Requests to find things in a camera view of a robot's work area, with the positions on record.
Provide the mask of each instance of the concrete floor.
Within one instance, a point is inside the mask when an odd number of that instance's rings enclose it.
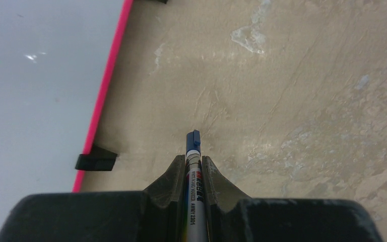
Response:
[[[387,240],[387,0],[134,2],[83,190],[144,189],[192,129],[250,196],[355,200]]]

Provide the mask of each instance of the blue marker cap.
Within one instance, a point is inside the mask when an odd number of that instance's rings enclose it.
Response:
[[[198,130],[194,130],[186,135],[186,153],[190,150],[197,150],[201,153],[201,137]]]

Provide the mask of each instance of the black bracket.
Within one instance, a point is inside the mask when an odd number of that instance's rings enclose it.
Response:
[[[115,165],[118,154],[100,148],[93,144],[88,155],[79,155],[76,170],[86,171],[111,171]]]

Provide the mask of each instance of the pink strip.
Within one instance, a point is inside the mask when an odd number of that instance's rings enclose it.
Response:
[[[122,11],[119,16],[118,24],[116,26],[115,36],[113,37],[112,45],[110,47],[109,57],[107,59],[106,69],[103,74],[103,79],[100,85],[100,90],[97,96],[96,105],[94,107],[93,116],[91,117],[90,127],[88,129],[87,138],[85,139],[83,154],[89,154],[93,145],[94,136],[96,135],[97,126],[103,109],[104,100],[106,99],[107,89],[109,88],[110,79],[115,66],[116,57],[118,56],[119,47],[121,46],[122,36],[128,20],[133,0],[124,0]],[[84,179],[85,171],[79,170],[76,174],[75,183],[72,192],[78,193],[81,190],[82,180]]]

